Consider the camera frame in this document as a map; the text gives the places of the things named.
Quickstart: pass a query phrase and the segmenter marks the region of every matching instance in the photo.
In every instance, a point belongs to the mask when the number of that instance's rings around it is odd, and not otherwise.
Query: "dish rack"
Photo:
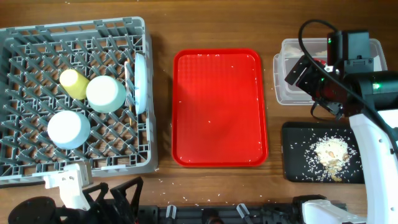
[[[158,164],[150,35],[140,17],[0,29],[0,185],[43,180],[67,164],[88,161],[94,177],[152,172]],[[110,75],[124,85],[124,62],[146,57],[147,107],[93,111],[59,84],[68,68],[89,80]],[[62,110],[84,114],[91,133],[81,147],[57,148],[47,134]]]

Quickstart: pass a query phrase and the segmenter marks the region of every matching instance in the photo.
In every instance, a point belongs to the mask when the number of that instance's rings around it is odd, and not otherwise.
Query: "red tray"
[[[175,56],[172,155],[185,167],[265,161],[261,59],[255,51],[198,49]]]

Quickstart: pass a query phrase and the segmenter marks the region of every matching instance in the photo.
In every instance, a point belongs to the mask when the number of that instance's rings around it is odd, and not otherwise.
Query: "green light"
[[[378,84],[378,83],[373,83],[373,88],[374,88],[375,90],[379,89],[380,87],[381,87],[380,84]]]

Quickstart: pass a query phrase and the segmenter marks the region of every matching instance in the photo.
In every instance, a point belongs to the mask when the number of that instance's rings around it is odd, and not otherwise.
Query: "white cup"
[[[93,110],[110,113],[123,105],[126,99],[126,89],[114,78],[102,75],[89,82],[86,96]]]
[[[51,118],[47,132],[59,148],[76,149],[88,139],[90,122],[81,113],[61,111]]]

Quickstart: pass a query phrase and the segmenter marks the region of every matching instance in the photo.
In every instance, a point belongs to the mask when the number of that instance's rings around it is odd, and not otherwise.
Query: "wooden table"
[[[366,215],[366,191],[356,184],[295,184],[283,178],[280,129],[286,121],[314,121],[309,106],[281,106],[275,98],[272,59],[286,38],[297,38],[307,19],[325,19],[339,29],[369,29],[383,47],[390,70],[398,70],[396,9],[398,2],[370,1],[76,1],[3,0],[0,27],[141,16],[152,36],[154,102],[157,118],[159,170],[142,174],[142,205],[232,205],[240,202],[290,202],[292,197],[322,194],[347,203],[349,211]],[[305,37],[325,37],[328,29],[314,25]],[[182,49],[238,48],[257,51],[264,70],[269,157],[263,165],[237,169],[184,169],[170,155],[173,57]],[[319,116],[327,116],[322,110]],[[114,187],[135,176],[96,178]],[[46,195],[62,201],[58,189],[43,185],[0,189],[0,222],[20,202]],[[132,190],[127,197],[132,197]]]

